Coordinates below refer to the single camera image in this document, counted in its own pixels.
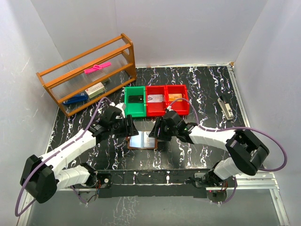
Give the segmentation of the dark card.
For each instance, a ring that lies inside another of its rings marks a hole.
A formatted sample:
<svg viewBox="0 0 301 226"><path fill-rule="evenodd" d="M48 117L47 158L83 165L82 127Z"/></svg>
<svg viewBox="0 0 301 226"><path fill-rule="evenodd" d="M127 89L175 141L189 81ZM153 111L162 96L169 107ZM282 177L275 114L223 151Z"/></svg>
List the dark card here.
<svg viewBox="0 0 301 226"><path fill-rule="evenodd" d="M143 95L128 96L128 103L130 103L130 104L144 103L144 96Z"/></svg>

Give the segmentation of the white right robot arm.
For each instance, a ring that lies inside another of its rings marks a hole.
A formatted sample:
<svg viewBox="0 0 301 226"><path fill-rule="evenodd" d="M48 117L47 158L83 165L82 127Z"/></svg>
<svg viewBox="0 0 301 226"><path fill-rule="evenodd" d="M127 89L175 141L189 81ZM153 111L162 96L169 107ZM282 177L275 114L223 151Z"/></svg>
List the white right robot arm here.
<svg viewBox="0 0 301 226"><path fill-rule="evenodd" d="M206 174L190 178L197 184L222 186L237 174L254 176L269 155L269 149L250 130L231 129L209 132L196 123L186 122L175 111L156 119L149 137L170 141L172 137L189 144L202 144L226 150L229 158L217 162Z"/></svg>

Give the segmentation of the brown leather card holder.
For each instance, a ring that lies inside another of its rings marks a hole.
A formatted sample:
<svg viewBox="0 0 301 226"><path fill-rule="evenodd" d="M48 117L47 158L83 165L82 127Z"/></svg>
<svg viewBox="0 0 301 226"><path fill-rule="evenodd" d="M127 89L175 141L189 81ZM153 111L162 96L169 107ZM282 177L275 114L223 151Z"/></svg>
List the brown leather card holder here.
<svg viewBox="0 0 301 226"><path fill-rule="evenodd" d="M153 137L149 137L150 131L138 131L138 135L128 139L128 149L157 149L158 141Z"/></svg>

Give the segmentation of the gold card with magnetic stripe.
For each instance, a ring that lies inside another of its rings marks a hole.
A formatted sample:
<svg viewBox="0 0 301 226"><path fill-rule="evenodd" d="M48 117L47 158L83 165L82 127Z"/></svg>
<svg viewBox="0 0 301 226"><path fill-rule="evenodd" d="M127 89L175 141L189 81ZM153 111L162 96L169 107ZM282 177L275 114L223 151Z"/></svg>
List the gold card with magnetic stripe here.
<svg viewBox="0 0 301 226"><path fill-rule="evenodd" d="M181 100L181 98L182 98L182 94L181 93L171 93L171 94L168 94L168 100L170 102L173 102L173 101L175 101L175 100L177 100L179 98L180 98L180 101L182 101Z"/></svg>

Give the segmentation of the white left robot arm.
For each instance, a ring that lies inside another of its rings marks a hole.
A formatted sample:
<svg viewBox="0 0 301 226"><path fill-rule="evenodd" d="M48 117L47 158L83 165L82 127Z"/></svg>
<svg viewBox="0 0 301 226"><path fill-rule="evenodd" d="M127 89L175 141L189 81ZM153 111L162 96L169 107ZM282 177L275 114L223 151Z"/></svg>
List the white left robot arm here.
<svg viewBox="0 0 301 226"><path fill-rule="evenodd" d="M97 183L97 172L87 163L65 167L85 151L107 140L110 136L131 137L139 133L131 115L125 115L125 104L110 105L93 121L88 130L81 129L74 137L53 151L40 157L30 156L21 176L21 186L38 202L45 203L58 190L81 184L92 188Z"/></svg>

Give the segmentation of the silver card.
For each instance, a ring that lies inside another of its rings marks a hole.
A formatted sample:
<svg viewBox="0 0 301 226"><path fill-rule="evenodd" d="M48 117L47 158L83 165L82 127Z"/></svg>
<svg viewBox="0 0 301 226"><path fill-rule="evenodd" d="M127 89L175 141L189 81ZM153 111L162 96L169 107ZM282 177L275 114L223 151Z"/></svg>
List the silver card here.
<svg viewBox="0 0 301 226"><path fill-rule="evenodd" d="M153 137L149 137L150 132L143 132L143 148L152 149L156 146L156 139Z"/></svg>

